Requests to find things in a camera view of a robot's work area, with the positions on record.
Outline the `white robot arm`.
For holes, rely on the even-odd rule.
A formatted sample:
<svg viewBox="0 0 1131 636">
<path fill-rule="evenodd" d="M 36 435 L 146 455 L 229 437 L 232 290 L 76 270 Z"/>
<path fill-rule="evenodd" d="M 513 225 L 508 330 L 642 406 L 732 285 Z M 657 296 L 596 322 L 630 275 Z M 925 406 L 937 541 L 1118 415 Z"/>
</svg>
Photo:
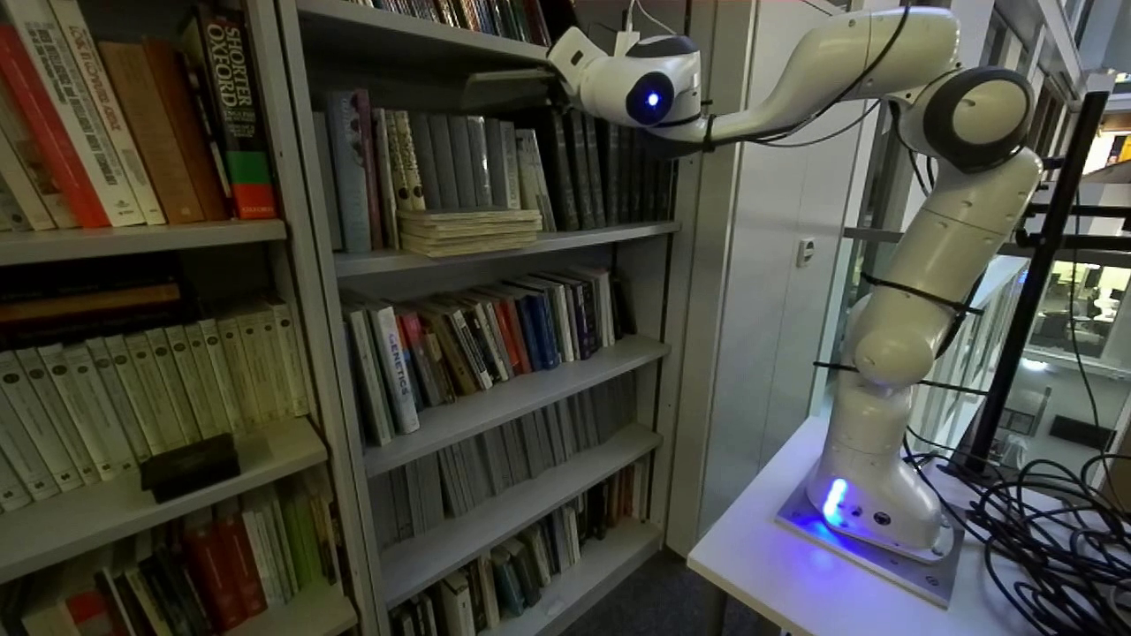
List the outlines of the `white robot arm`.
<svg viewBox="0 0 1131 636">
<path fill-rule="evenodd" d="M 583 112 L 685 150 L 777 140 L 838 101 L 878 98 L 896 108 L 907 150 L 937 163 L 931 192 L 849 322 L 828 437 L 806 481 L 835 532 L 922 562 L 938 554 L 942 507 L 901 459 L 910 388 L 1042 180 L 1042 160 L 1026 144 L 1028 79 L 962 64 L 958 39 L 942 6 L 831 18 L 794 44 L 765 98 L 738 112 L 698 101 L 698 51 L 682 35 L 625 32 L 596 45 L 566 30 L 547 51 Z"/>
</svg>

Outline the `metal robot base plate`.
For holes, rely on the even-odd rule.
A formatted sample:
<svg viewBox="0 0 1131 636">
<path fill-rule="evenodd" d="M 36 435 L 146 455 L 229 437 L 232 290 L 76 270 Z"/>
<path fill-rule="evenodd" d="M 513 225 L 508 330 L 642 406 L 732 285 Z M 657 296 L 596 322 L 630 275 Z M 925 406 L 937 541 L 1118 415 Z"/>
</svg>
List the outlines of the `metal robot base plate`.
<svg viewBox="0 0 1131 636">
<path fill-rule="evenodd" d="M 938 532 L 925 551 L 878 548 L 858 536 L 870 511 L 852 501 L 855 489 L 835 476 L 818 501 L 808 501 L 806 489 L 794 489 L 782 508 L 777 524 L 835 551 L 838 558 L 916 595 L 925 604 L 948 608 L 962 564 L 964 530 L 942 515 Z"/>
</svg>

